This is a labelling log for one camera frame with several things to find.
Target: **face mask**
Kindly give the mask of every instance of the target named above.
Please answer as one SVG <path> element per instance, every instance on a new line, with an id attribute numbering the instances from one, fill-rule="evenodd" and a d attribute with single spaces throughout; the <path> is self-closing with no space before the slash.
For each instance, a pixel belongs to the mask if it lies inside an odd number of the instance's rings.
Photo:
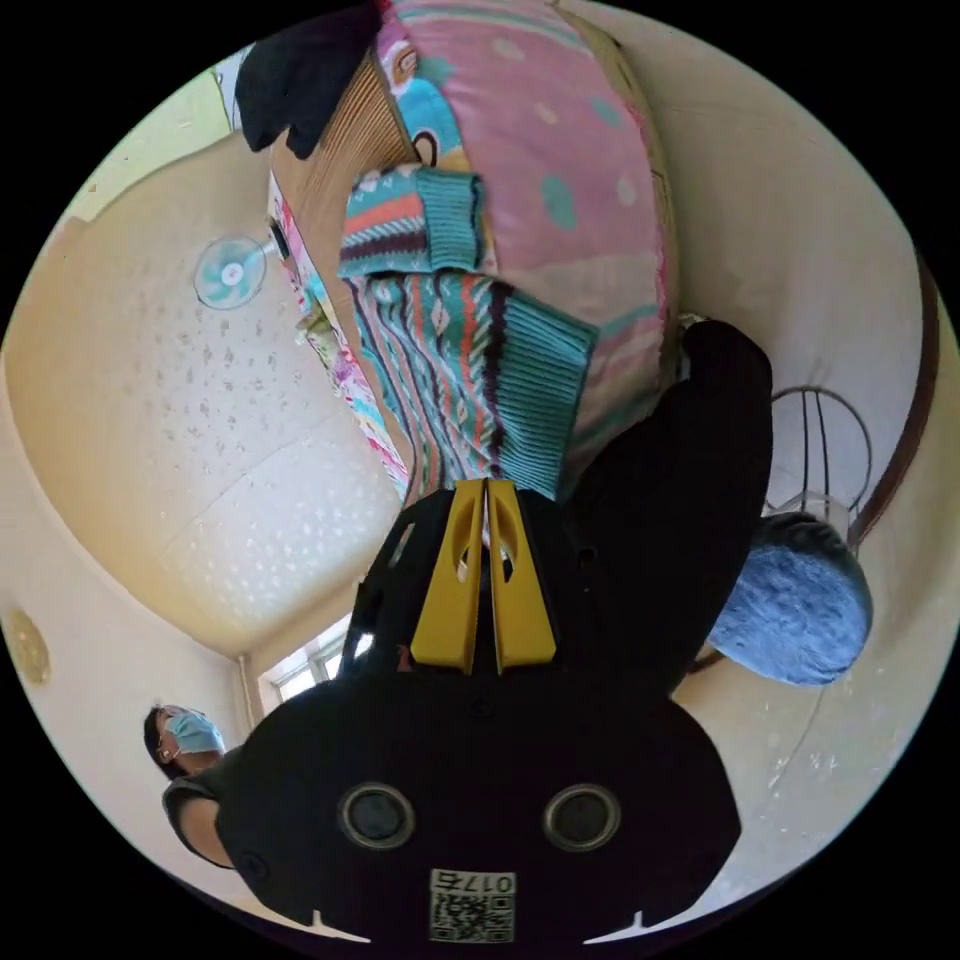
<path id="1" fill-rule="evenodd" d="M 187 710 L 175 714 L 167 720 L 165 727 L 177 741 L 177 753 L 223 751 L 220 731 L 200 713 Z"/>

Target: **knitted sleeve cuff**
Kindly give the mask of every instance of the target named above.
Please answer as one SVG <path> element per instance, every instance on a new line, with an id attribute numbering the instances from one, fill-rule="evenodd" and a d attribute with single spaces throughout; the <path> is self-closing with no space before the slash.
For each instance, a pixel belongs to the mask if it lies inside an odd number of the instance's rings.
<path id="1" fill-rule="evenodd" d="M 430 269 L 477 270 L 483 259 L 480 177 L 421 167 L 415 179 L 427 224 Z"/>

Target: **colorful bed sheet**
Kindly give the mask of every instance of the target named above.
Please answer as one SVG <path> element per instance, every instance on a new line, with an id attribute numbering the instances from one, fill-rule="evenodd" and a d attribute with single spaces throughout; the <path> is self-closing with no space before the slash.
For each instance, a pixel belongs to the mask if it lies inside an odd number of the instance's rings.
<path id="1" fill-rule="evenodd" d="M 347 338 L 337 323 L 330 298 L 316 268 L 310 261 L 300 231 L 273 175 L 270 175 L 270 214 L 280 225 L 290 247 L 291 262 L 285 264 L 300 312 L 306 322 L 307 342 L 323 361 L 334 392 L 353 411 L 367 442 L 402 501 L 407 494 L 409 476 L 387 432 L 376 398 L 357 363 Z"/>

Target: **black cloth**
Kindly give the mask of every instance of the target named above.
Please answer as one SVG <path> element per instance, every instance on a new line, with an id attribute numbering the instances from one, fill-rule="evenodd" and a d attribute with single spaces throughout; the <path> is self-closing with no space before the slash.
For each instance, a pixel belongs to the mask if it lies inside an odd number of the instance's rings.
<path id="1" fill-rule="evenodd" d="M 367 0 L 255 43 L 236 86 L 250 149 L 266 149 L 289 127 L 287 146 L 306 160 L 379 29 L 380 11 Z"/>
<path id="2" fill-rule="evenodd" d="M 197 851 L 187 843 L 187 838 L 180 829 L 180 810 L 188 800 L 204 798 L 206 800 L 219 801 L 220 794 L 223 790 L 223 778 L 229 773 L 231 767 L 236 764 L 242 749 L 243 747 L 240 746 L 235 747 L 233 750 L 228 750 L 218 763 L 215 763 L 212 767 L 207 767 L 206 770 L 201 770 L 199 773 L 191 774 L 188 777 L 178 777 L 172 781 L 170 786 L 163 792 L 163 809 L 167 814 L 167 819 L 170 821 L 170 826 L 173 827 L 174 832 L 180 838 L 180 842 L 191 853 L 196 853 L 198 857 L 204 860 L 207 858 L 204 857 L 203 854 L 197 853 Z M 214 866 L 222 867 L 223 864 L 215 863 Z"/>
<path id="3" fill-rule="evenodd" d="M 604 574 L 617 667 L 671 691 L 740 576 L 773 457 L 763 351 L 717 320 L 690 327 L 683 349 L 689 378 L 604 449 L 569 505 Z"/>

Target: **yellow clip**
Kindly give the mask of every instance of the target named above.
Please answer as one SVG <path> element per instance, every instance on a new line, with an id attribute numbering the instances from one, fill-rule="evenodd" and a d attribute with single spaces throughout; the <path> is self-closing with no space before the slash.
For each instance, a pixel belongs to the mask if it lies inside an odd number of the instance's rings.
<path id="1" fill-rule="evenodd" d="M 480 602 L 480 554 L 483 545 L 484 480 L 457 484 L 443 544 L 430 579 L 410 652 L 417 663 L 473 669 Z M 467 554 L 466 574 L 460 564 Z"/>
<path id="2" fill-rule="evenodd" d="M 517 491 L 509 480 L 488 481 L 487 508 L 498 669 L 503 673 L 510 667 L 550 663 L 557 644 L 527 542 Z M 500 562 L 501 551 L 506 552 L 513 565 L 509 583 Z"/>

